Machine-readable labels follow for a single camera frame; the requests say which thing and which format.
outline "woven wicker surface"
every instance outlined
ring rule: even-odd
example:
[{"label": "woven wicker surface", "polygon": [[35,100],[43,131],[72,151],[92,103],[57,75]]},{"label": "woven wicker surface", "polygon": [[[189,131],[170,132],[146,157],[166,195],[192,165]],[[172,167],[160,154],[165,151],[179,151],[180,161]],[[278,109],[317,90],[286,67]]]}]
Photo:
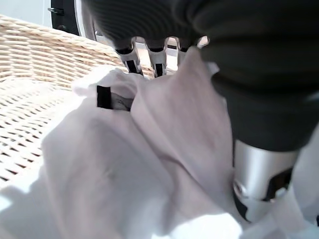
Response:
[{"label": "woven wicker surface", "polygon": [[127,71],[110,46],[0,15],[0,188],[41,163],[41,135],[71,82],[104,64]]}]

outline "robotic hand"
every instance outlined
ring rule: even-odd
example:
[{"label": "robotic hand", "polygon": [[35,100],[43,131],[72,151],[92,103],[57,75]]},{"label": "robotic hand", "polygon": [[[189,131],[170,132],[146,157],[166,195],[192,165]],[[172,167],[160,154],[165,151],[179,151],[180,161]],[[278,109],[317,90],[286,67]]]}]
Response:
[{"label": "robotic hand", "polygon": [[226,98],[235,140],[234,200],[260,219],[287,190],[319,120],[319,2],[286,0],[83,0],[130,72],[142,74],[135,37],[145,39],[155,76],[166,72],[166,39],[178,57],[201,36],[202,59]]}]

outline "white garment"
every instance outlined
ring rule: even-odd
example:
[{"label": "white garment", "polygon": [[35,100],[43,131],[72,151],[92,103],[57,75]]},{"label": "white garment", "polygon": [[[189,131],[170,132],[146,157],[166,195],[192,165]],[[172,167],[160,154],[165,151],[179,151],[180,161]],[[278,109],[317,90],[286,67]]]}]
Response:
[{"label": "white garment", "polygon": [[[152,81],[111,69],[74,84],[79,97],[42,144],[61,238],[319,238],[300,211],[309,219],[319,213],[319,188],[298,183],[316,185],[318,176],[305,172],[318,172],[319,160],[296,168],[298,201],[292,188],[253,225],[237,213],[230,122],[197,49],[176,74]],[[131,112],[96,107],[97,85],[134,98]]]}]

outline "wicker basket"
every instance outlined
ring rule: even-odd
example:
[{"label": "wicker basket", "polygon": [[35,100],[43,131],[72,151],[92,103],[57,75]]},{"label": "wicker basket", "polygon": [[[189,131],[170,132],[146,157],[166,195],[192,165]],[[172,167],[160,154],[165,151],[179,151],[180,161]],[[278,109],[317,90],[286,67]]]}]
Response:
[{"label": "wicker basket", "polygon": [[0,187],[41,163],[41,134],[71,82],[104,64],[126,71],[110,46],[0,15]]}]

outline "white wall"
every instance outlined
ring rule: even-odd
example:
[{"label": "white wall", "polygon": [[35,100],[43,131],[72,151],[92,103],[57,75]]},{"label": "white wall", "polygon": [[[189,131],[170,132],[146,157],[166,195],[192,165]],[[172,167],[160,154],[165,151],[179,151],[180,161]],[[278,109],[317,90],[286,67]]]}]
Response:
[{"label": "white wall", "polygon": [[52,27],[51,0],[0,0],[0,14]]}]

